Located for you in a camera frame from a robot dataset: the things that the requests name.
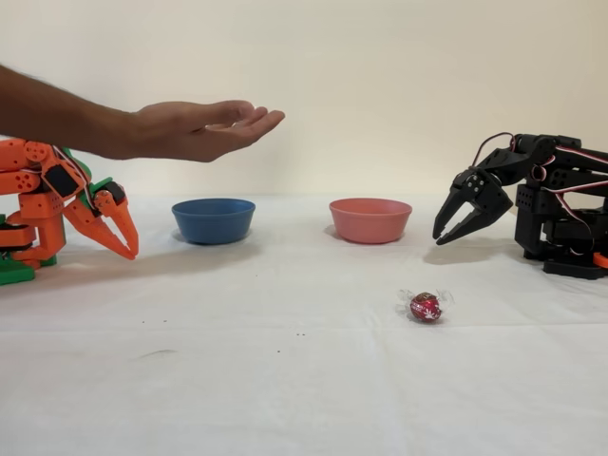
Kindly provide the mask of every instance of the blue bowl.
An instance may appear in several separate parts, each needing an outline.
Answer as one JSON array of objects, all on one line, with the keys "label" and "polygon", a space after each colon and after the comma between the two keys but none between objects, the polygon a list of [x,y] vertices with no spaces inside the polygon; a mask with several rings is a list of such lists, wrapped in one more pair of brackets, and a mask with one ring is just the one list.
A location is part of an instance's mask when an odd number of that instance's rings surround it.
[{"label": "blue bowl", "polygon": [[181,235],[195,244],[229,244],[247,236],[256,205],[243,199],[193,199],[172,208]]}]

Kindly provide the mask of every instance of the black robotic arm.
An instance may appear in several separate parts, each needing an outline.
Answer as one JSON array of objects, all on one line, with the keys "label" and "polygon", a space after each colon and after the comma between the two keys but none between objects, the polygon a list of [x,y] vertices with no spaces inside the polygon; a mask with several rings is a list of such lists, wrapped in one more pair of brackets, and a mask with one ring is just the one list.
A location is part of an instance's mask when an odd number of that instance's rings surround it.
[{"label": "black robotic arm", "polygon": [[[544,270],[551,274],[608,275],[608,154],[582,149],[581,141],[574,138],[510,136],[509,147],[495,149],[479,164],[476,159],[454,179],[435,220],[437,244],[450,243],[494,223],[513,206],[503,186],[525,179],[518,186],[515,233],[524,256],[544,261]],[[604,197],[604,204],[600,209],[575,212],[563,197],[570,192]],[[442,235],[466,202],[473,211]]]}]

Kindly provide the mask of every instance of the human arm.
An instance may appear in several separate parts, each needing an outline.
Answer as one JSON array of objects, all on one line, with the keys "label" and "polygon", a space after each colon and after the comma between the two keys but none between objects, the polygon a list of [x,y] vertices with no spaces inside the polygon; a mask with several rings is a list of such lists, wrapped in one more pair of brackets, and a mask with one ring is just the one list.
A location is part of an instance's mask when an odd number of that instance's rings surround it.
[{"label": "human arm", "polygon": [[114,160],[212,162],[255,143],[284,117],[243,101],[161,103],[129,113],[0,66],[0,135]]}]

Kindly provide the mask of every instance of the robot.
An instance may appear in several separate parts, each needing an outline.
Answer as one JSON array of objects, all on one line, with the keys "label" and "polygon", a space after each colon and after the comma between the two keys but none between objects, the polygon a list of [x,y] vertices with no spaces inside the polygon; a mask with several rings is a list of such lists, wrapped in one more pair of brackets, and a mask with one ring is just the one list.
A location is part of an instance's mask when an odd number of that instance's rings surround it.
[{"label": "robot", "polygon": [[[0,285],[35,278],[66,245],[64,217],[82,235],[129,260],[139,252],[123,188],[91,172],[68,149],[40,142],[0,142],[0,195],[17,195],[19,210],[0,215]],[[104,217],[114,221],[126,245]]]},{"label": "robot", "polygon": [[[484,145],[502,135],[507,148],[497,148],[483,161]],[[503,216],[513,202],[503,190],[518,185],[515,240],[523,257],[541,261],[548,274],[585,279],[608,275],[608,154],[581,147],[574,138],[501,133],[486,140],[475,161],[456,176],[433,228],[438,245],[484,229]],[[573,210],[567,193],[603,198],[597,209]],[[473,211],[449,233],[446,225],[466,202]]]}]

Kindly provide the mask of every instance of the fingers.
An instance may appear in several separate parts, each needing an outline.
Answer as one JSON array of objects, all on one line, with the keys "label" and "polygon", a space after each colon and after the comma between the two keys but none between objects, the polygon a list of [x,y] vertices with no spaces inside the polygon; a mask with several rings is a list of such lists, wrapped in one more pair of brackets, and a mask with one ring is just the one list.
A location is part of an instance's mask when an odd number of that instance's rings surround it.
[{"label": "fingers", "polygon": [[268,114],[268,109],[266,109],[263,106],[258,107],[258,108],[256,108],[256,111],[254,112],[254,114],[252,115],[252,117],[250,119],[245,119],[244,121],[237,123],[237,126],[243,127],[243,126],[249,126],[251,124],[254,124],[257,121],[259,121],[262,117],[264,117],[266,114]]},{"label": "fingers", "polygon": [[184,107],[181,113],[181,122],[188,131],[196,131],[207,125],[232,125],[250,119],[255,112],[256,110],[251,103],[242,101],[189,104]]},{"label": "fingers", "polygon": [[242,128],[243,126],[249,126],[251,124],[256,123],[266,114],[268,114],[268,109],[266,109],[265,107],[258,107],[248,119],[244,119],[237,123],[221,123],[219,125],[207,125],[207,130],[217,131],[225,130],[227,128]]},{"label": "fingers", "polygon": [[239,136],[247,143],[255,143],[257,140],[273,131],[285,119],[285,114],[281,111],[272,111],[258,121],[243,126],[239,131]]}]

